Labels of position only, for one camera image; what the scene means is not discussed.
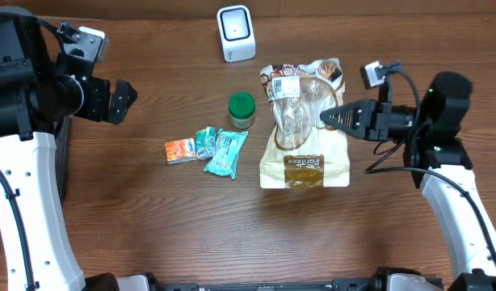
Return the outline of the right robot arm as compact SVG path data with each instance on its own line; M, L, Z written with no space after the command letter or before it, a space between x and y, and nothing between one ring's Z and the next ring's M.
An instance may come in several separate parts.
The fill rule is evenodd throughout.
M402 148L399 171L411 173L443 233L454 276L452 290L496 290L496 231L478 194L473 164L457 134L470 107L473 84L444 71L415 106L392 103L392 70L367 75L378 87L366 99L323 111L321 120L366 141L394 141Z

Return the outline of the small green white packet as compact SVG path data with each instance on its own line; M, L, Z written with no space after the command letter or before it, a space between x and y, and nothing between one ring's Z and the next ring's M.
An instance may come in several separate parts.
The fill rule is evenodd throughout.
M196 158L207 160L216 153L216 128L208 126L196 133Z

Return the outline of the teal wet wipes pack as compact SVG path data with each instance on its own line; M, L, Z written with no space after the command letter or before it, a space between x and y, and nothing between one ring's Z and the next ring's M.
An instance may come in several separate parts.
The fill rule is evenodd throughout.
M204 172L236 178L237 161L248 132L234 132L220 129L216 140L216 153L204 167Z

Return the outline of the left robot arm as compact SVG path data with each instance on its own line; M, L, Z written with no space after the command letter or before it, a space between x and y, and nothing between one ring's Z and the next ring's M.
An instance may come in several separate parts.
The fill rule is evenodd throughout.
M70 246L57 186L56 137L78 116L119 124L137 99L92 74L104 32L54 27L0 7L0 232L10 290L146 290L143 276L85 276Z

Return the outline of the brown white snack bag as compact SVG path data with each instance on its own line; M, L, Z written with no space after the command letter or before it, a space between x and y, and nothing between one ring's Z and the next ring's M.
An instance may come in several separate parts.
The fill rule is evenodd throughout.
M308 65L268 65L260 79L275 127L259 163L261 188L334 188L350 183L346 134L321 120L343 105L337 58Z

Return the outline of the orange packet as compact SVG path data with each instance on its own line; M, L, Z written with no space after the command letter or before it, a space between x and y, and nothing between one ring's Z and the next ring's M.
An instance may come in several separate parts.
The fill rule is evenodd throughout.
M165 143L166 161L168 164L195 161L196 149L193 138L185 138Z

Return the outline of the round can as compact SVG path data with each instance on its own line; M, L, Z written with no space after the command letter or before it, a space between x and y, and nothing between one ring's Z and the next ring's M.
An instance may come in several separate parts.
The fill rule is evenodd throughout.
M238 129L248 129L255 119L256 104L254 97L246 92L238 92L229 99L229 117Z

